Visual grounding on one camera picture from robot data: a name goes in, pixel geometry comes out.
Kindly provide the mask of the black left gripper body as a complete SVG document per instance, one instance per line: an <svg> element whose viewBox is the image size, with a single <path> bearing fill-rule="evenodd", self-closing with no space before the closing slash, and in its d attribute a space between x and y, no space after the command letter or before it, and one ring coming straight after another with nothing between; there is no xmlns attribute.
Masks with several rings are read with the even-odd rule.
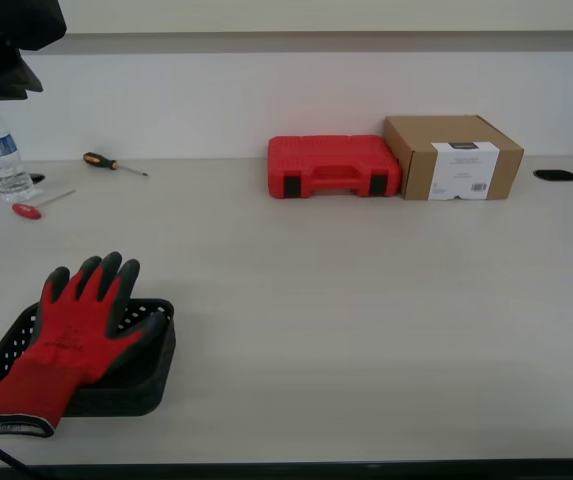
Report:
<svg viewBox="0 0 573 480"><path fill-rule="evenodd" d="M66 32L58 1L0 1L0 75L22 64L21 50L38 51Z"/></svg>

